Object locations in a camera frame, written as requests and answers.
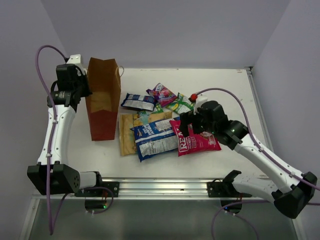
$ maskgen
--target blue snack bag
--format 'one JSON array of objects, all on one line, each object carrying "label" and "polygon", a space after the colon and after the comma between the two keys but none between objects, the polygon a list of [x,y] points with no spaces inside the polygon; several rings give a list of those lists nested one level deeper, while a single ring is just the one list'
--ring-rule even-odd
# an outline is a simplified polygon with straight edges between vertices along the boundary
[{"label": "blue snack bag", "polygon": [[170,124],[172,120],[173,118],[158,120],[133,128],[140,162],[178,148],[178,138]]},{"label": "blue snack bag", "polygon": [[153,96],[145,96],[127,93],[125,99],[121,103],[121,107],[153,111],[157,101]]}]

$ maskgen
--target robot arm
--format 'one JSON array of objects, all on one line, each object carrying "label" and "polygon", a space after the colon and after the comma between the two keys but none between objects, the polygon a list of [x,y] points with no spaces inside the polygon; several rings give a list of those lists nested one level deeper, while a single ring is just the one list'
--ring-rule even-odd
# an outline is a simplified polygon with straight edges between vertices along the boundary
[{"label": "robot arm", "polygon": [[[193,96],[191,100],[195,101],[194,111],[180,115],[179,129],[185,137],[189,135],[189,124],[192,124],[193,132],[196,134],[214,133],[221,144],[247,158],[269,177],[269,179],[259,179],[233,170],[222,182],[214,181],[214,189],[225,193],[251,194],[274,203],[275,207],[285,216],[296,218],[313,197],[315,189],[299,181],[293,175],[300,176],[314,185],[317,183],[317,177],[311,172],[303,174],[288,165],[253,135],[254,142],[247,126],[239,121],[229,120],[218,102],[208,101],[203,94]],[[278,165],[262,151],[276,160]]]},{"label": "robot arm", "polygon": [[78,172],[68,166],[68,141],[71,125],[81,98],[91,94],[86,70],[82,66],[81,55],[71,55],[66,64],[56,67],[57,81],[51,86],[51,96],[55,104],[56,120],[53,106],[47,99],[48,127],[45,141],[36,165],[29,166],[27,175],[42,194],[46,194],[48,143],[55,121],[50,153],[50,193],[77,193],[79,189],[99,186],[101,176],[98,172]]}]

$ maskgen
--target white wall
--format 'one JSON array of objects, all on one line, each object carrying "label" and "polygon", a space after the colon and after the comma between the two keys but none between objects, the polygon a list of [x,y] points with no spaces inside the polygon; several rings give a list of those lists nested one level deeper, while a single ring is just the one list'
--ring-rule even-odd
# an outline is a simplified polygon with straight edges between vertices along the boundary
[{"label": "white wall", "polygon": [[[0,238],[20,235],[33,185],[27,167],[37,163],[47,126],[46,93],[37,77],[35,53],[44,44],[64,52],[39,0],[1,1],[0,7]],[[53,50],[44,50],[41,70],[55,80],[63,63]]]},{"label": "white wall", "polygon": [[290,0],[42,0],[69,53],[124,67],[253,66]]},{"label": "white wall", "polygon": [[[319,0],[291,0],[253,73],[275,152],[320,178]],[[319,215],[319,207],[301,213],[311,240],[319,239]]]}]

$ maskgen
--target purple snack bag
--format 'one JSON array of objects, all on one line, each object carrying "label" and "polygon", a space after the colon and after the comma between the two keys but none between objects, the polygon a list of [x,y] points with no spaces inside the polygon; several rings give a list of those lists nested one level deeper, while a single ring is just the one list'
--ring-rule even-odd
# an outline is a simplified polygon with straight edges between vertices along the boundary
[{"label": "purple snack bag", "polygon": [[146,92],[150,96],[153,96],[161,105],[161,107],[172,103],[177,98],[177,96],[172,91],[163,86],[160,82],[154,87],[153,90],[148,89],[146,90]]}]

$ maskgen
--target chip bag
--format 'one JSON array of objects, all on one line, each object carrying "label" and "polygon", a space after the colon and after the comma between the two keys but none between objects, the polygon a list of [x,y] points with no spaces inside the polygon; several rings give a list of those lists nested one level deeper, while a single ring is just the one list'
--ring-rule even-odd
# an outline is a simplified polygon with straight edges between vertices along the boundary
[{"label": "chip bag", "polygon": [[189,99],[178,92],[178,97],[172,103],[169,103],[166,108],[174,111],[176,114],[183,114],[194,109],[194,103],[190,102]]},{"label": "chip bag", "polygon": [[172,118],[172,112],[162,112],[142,116],[139,114],[121,114],[119,116],[119,139],[120,139],[120,153],[121,156],[130,154],[137,154],[137,147],[135,144],[134,132],[131,128],[141,126],[157,120]]},{"label": "chip bag", "polygon": [[152,112],[138,111],[137,113],[140,115],[149,115],[149,114],[159,114],[163,112],[164,112],[163,108],[161,107],[160,103],[157,102]]},{"label": "chip bag", "polygon": [[164,107],[170,103],[172,103],[177,96],[170,91],[168,88],[163,86],[161,83],[158,83],[153,90],[148,89],[146,92],[155,98],[155,100],[160,103],[161,107]]},{"label": "chip bag", "polygon": [[178,138],[172,130],[171,119],[154,121],[133,128],[140,162],[178,148]]},{"label": "chip bag", "polygon": [[125,99],[121,103],[121,107],[153,111],[156,103],[157,101],[153,96],[127,93]]},{"label": "chip bag", "polygon": [[188,126],[189,136],[184,137],[179,130],[180,120],[171,120],[173,132],[178,137],[178,156],[193,154],[204,151],[220,151],[221,147],[218,140],[209,132],[194,134],[192,125]]}]

